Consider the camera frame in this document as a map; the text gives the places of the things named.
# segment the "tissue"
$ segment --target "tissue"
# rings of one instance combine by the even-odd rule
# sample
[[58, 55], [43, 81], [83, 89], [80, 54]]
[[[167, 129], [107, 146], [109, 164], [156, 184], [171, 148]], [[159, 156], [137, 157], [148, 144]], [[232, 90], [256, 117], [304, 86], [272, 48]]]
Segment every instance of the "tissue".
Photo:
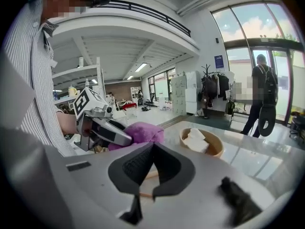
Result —
[[199, 153], [205, 153], [209, 147], [209, 143], [205, 141], [205, 136], [197, 128], [192, 128], [183, 142], [189, 149]]

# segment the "blue sign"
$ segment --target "blue sign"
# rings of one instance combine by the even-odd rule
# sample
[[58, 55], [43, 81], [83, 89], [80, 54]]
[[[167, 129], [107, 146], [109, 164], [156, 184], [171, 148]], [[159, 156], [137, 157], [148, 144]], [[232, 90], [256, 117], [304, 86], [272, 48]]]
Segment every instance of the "blue sign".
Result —
[[215, 56], [215, 66], [216, 69], [224, 68], [224, 60], [222, 55]]

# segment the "purple cloth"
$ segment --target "purple cloth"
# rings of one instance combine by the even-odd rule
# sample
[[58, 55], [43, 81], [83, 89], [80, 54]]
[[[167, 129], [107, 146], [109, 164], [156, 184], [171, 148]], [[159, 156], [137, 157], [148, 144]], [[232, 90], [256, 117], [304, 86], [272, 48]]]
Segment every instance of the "purple cloth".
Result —
[[[146, 142], [162, 143], [164, 141], [164, 129], [162, 127], [144, 122], [134, 123], [127, 127], [124, 132], [132, 137], [132, 145]], [[109, 151], [116, 150], [119, 148], [123, 148], [123, 146], [116, 145], [113, 143], [110, 143], [108, 145]]]

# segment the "black railing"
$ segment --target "black railing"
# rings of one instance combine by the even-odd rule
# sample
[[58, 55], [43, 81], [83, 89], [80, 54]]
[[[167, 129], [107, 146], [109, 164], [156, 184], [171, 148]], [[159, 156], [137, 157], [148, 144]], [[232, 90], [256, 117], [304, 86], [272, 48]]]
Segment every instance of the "black railing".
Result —
[[122, 0], [111, 0], [110, 3], [108, 3], [107, 5], [96, 5], [94, 6], [94, 8], [115, 8], [115, 9], [131, 10], [131, 11], [147, 14], [172, 25], [173, 27], [179, 29], [180, 31], [191, 37], [191, 31], [188, 28], [186, 28], [184, 25], [180, 24], [171, 17], [157, 10], [151, 9], [141, 4], [122, 1]]

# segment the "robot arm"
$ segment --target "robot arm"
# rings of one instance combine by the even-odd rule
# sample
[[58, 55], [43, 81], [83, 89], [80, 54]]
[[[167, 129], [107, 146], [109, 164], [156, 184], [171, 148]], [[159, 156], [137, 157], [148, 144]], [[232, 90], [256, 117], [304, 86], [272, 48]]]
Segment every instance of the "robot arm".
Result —
[[[112, 108], [97, 92], [85, 87], [73, 106], [76, 128], [81, 134], [81, 141], [75, 144], [84, 151], [100, 145], [103, 140], [121, 146], [132, 143], [132, 137], [123, 132], [126, 126], [112, 119]], [[85, 126], [91, 126], [89, 134]]]

